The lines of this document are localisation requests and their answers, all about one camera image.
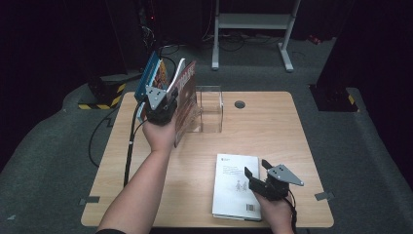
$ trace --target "hand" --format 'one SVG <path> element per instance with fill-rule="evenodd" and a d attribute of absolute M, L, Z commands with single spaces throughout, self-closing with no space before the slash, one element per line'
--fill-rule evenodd
<path fill-rule="evenodd" d="M 173 114 L 169 123 L 158 126 L 146 121 L 143 124 L 143 133 L 151 146 L 152 151 L 171 151 L 175 142 L 176 114 Z"/>
<path fill-rule="evenodd" d="M 254 195 L 261 205 L 261 214 L 270 224 L 274 234 L 293 233 L 291 227 L 291 208 L 286 201 L 269 201 L 258 193 L 254 192 Z M 290 195 L 288 195 L 287 199 L 291 202 Z"/>

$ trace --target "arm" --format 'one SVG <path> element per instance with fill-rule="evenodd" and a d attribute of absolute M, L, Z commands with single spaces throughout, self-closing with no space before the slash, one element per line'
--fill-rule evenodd
<path fill-rule="evenodd" d="M 293 234 L 291 227 L 291 208 L 284 200 L 269 201 L 265 197 L 254 192 L 259 204 L 261 213 L 270 224 L 274 234 Z"/>
<path fill-rule="evenodd" d="M 175 117 L 163 127 L 146 122 L 143 132 L 151 153 L 109 206 L 97 230 L 149 233 L 161 203 L 169 155 L 175 139 Z"/>

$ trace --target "wooden table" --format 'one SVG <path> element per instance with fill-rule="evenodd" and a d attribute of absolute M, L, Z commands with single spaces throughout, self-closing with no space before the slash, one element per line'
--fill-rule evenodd
<path fill-rule="evenodd" d="M 290 185 L 297 201 L 297 227 L 330 227 L 333 217 L 323 192 L 313 156 L 292 96 L 287 92 L 223 92 L 222 133 L 187 133 L 172 150 L 158 227 L 267 227 L 268 223 L 212 217 L 215 160 L 218 153 L 258 156 L 272 165 L 285 164 L 304 186 Z M 234 103 L 242 100 L 245 108 Z M 123 188 L 132 113 L 133 93 L 125 94 L 110 139 L 94 180 L 82 223 L 98 226 L 104 212 Z M 149 154 L 139 130 L 132 154 L 131 176 Z M 261 167 L 261 179 L 266 171 Z"/>

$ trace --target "transparent container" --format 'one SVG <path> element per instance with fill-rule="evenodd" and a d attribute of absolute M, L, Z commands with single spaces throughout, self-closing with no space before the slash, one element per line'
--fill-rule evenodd
<path fill-rule="evenodd" d="M 188 127 L 190 133 L 221 133 L 223 101 L 220 86 L 197 86 L 199 113 Z"/>

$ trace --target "metal stand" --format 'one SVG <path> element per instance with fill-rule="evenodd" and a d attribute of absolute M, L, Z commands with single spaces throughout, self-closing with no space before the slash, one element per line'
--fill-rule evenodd
<path fill-rule="evenodd" d="M 292 72 L 293 67 L 289 59 L 286 46 L 288 45 L 292 27 L 297 17 L 301 0 L 295 0 L 292 13 L 290 15 L 266 15 L 266 14 L 220 14 L 219 0 L 216 0 L 215 8 L 215 28 L 213 35 L 212 49 L 212 70 L 219 69 L 219 28 L 255 28 L 255 29 L 284 29 L 285 35 L 279 49 L 287 72 Z"/>

